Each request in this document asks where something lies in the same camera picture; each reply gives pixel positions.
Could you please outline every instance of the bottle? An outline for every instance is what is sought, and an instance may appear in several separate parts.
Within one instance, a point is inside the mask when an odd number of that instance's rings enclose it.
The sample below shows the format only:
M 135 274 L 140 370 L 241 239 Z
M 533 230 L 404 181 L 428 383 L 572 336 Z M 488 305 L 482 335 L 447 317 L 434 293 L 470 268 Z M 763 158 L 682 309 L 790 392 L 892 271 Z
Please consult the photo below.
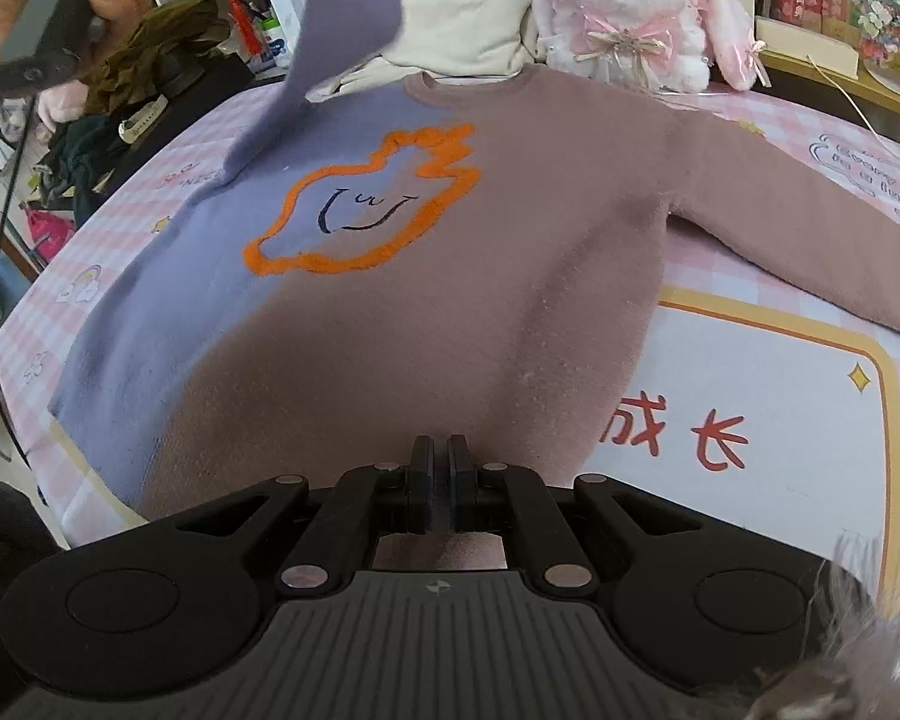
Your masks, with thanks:
M 244 45 L 250 55 L 247 66 L 255 73 L 273 67 L 274 57 L 257 37 L 257 31 L 253 28 L 253 20 L 250 18 L 250 13 L 247 13 L 247 6 L 240 0 L 230 0 L 230 15 L 237 28 L 240 29 L 240 36 L 244 39 Z
M 283 28 L 280 26 L 276 16 L 271 16 L 264 20 L 260 25 L 264 33 L 264 40 L 269 47 L 269 51 L 274 56 L 276 64 L 281 68 L 290 66 L 290 52 L 287 50 L 287 37 L 283 34 Z

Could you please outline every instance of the olive green cloth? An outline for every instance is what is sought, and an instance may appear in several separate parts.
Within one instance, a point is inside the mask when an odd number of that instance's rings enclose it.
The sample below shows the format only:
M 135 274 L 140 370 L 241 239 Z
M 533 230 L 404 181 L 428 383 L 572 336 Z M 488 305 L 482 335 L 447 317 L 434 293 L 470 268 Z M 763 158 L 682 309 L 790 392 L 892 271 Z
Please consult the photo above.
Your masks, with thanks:
M 228 34 L 214 0 L 168 2 L 151 10 L 108 60 L 84 77 L 90 87 L 84 115 L 109 116 L 156 97 L 162 57 L 174 50 L 202 55 Z

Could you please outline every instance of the wooden shelf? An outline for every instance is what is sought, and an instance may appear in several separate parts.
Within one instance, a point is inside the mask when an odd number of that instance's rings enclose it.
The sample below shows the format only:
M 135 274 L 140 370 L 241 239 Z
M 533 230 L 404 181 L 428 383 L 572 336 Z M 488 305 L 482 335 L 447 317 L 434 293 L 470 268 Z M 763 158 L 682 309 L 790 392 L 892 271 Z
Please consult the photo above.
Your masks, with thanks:
M 826 79 L 820 75 L 817 68 L 804 59 L 785 56 L 781 53 L 772 52 L 771 50 L 760 52 L 760 59 L 763 60 L 763 63 L 770 69 L 788 73 L 791 76 L 799 76 L 802 79 L 817 81 L 824 86 L 831 89 L 833 88 Z M 839 73 L 831 73 L 831 71 L 828 70 L 826 71 L 826 74 L 837 81 L 848 94 L 861 98 L 861 100 L 866 100 L 868 103 L 887 108 L 888 110 L 893 111 L 893 113 L 900 114 L 900 95 L 893 90 L 888 89 L 875 79 L 869 70 L 864 67 L 862 62 L 857 70 L 856 79 L 842 76 Z

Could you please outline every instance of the metal screw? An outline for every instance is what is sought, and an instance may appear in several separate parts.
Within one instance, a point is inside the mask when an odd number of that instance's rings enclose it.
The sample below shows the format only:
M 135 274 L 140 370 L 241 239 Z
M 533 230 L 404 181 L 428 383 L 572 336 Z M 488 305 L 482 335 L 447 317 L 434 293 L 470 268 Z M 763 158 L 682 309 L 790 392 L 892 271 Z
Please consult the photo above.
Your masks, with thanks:
M 583 587 L 590 584 L 593 574 L 589 569 L 573 562 L 551 565 L 543 572 L 543 578 L 554 587 Z
M 330 575 L 318 565 L 292 565 L 280 574 L 280 581 L 298 590 L 310 590 L 324 584 Z

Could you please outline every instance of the sweater sleeve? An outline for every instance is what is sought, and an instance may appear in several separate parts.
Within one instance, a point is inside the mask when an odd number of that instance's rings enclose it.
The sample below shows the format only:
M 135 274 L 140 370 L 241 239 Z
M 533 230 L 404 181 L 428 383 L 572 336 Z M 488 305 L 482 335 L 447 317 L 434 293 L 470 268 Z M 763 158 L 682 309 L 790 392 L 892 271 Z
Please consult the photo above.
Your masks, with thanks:
M 778 278 L 900 331 L 900 225 L 761 135 L 689 117 L 676 138 L 689 186 L 672 212 Z

